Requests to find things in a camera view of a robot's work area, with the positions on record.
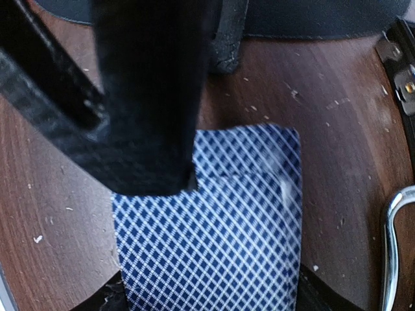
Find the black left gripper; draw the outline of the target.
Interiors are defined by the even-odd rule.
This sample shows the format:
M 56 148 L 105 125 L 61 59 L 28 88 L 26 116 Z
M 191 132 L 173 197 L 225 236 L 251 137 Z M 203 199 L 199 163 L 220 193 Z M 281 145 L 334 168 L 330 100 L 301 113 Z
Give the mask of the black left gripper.
M 116 193 L 195 190 L 213 1 L 92 1 L 90 12 L 101 88 L 26 1 L 2 1 L 2 96 Z

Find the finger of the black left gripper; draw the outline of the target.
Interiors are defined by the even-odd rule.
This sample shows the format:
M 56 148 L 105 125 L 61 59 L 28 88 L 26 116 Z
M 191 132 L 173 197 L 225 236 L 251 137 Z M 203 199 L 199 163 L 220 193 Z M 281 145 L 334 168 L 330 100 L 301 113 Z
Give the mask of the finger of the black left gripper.
M 239 64 L 249 0 L 217 1 L 210 43 L 210 73 L 231 74 Z

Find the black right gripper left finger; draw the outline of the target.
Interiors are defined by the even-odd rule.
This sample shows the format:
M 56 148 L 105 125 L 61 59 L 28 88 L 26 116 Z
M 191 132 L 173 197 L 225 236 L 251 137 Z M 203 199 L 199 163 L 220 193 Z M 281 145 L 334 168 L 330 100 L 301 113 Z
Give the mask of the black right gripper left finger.
M 129 311 L 121 272 L 118 271 L 91 297 L 81 302 L 71 311 Z

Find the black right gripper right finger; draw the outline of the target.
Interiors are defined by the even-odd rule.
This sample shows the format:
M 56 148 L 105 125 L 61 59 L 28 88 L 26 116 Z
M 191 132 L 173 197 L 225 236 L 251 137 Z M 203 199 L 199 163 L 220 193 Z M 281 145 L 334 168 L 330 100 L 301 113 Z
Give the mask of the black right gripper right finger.
M 300 265 L 297 292 L 297 311 L 363 311 L 336 293 L 303 264 Z

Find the blue checkered playing card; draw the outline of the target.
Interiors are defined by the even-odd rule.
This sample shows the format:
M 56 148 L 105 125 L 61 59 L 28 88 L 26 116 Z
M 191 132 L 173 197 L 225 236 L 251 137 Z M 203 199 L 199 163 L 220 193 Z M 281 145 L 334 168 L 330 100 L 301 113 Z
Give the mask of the blue checkered playing card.
M 131 310 L 294 310 L 302 239 L 296 130 L 275 124 L 200 130 L 198 188 L 113 194 Z

